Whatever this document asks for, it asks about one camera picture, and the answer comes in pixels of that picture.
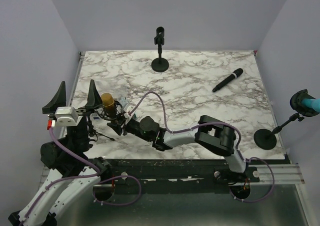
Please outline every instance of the marble tabletop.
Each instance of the marble tabletop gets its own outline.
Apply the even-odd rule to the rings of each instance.
[[[273,150],[258,148],[253,139],[260,128],[273,129],[271,108],[258,71],[253,52],[187,52],[164,51],[169,69],[157,73],[151,62],[157,51],[101,51],[86,52],[75,89],[72,106],[87,102],[90,79],[94,79],[100,95],[127,92],[130,103],[136,104],[148,91],[161,95],[165,103],[170,129],[189,127],[200,116],[208,115],[237,127],[242,135],[239,146],[244,157],[283,159],[284,151],[278,143]],[[237,68],[244,73],[236,80],[213,93],[213,87]],[[137,120],[150,116],[164,127],[164,116],[158,98],[149,94],[136,110]],[[90,158],[136,159],[221,159],[197,143],[160,152],[131,134],[118,136],[106,121],[94,120],[96,130],[115,141],[99,137],[86,155]]]

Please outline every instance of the gray floor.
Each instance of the gray floor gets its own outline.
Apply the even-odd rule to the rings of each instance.
[[[267,186],[252,187],[249,198],[261,197],[267,189]],[[131,200],[131,196],[121,197]],[[250,204],[237,202],[228,194],[145,194],[134,205],[114,207],[93,203],[91,193],[87,192],[65,212],[58,225],[307,226],[308,224],[295,186],[278,185],[270,198]]]

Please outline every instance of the marble table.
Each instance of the marble table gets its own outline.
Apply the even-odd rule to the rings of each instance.
[[[151,62],[156,51],[86,52],[75,89],[72,106],[78,108],[87,101],[90,79],[95,80],[100,95],[117,95],[126,88],[127,99],[136,104],[147,91],[161,95],[165,103],[170,129],[189,127],[201,115],[208,115],[237,127],[241,134],[240,151],[249,158],[284,159],[281,144],[270,151],[258,148],[253,140],[260,128],[273,129],[268,98],[253,52],[184,52],[164,51],[169,69],[157,73]],[[223,89],[213,93],[213,87],[237,68],[244,73]],[[137,120],[152,117],[164,127],[160,101],[148,95],[136,111]],[[99,137],[86,153],[90,158],[136,159],[221,159],[200,145],[193,143],[160,152],[131,134],[118,136],[104,120],[94,120],[96,130],[116,140]]]

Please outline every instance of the black microphone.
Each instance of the black microphone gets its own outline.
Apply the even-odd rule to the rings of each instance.
[[[230,76],[228,76],[222,82],[220,82],[218,85],[216,85],[215,88],[213,88],[212,91],[216,92],[216,91],[220,90],[222,87],[224,87],[230,81],[232,81],[233,79],[239,77],[243,72],[244,71],[241,68],[236,69],[234,72],[232,72],[232,74]]]

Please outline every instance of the wall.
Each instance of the wall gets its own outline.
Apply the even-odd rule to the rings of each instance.
[[[52,0],[82,51],[255,50],[286,0]]]
[[[258,65],[278,124],[293,110],[291,96],[308,89],[320,97],[320,0],[287,0],[264,39]],[[320,116],[293,122],[281,133],[291,159],[298,162],[320,220]]]
[[[0,225],[37,191],[49,141],[44,106],[62,80],[68,94],[78,50],[51,0],[0,0]]]

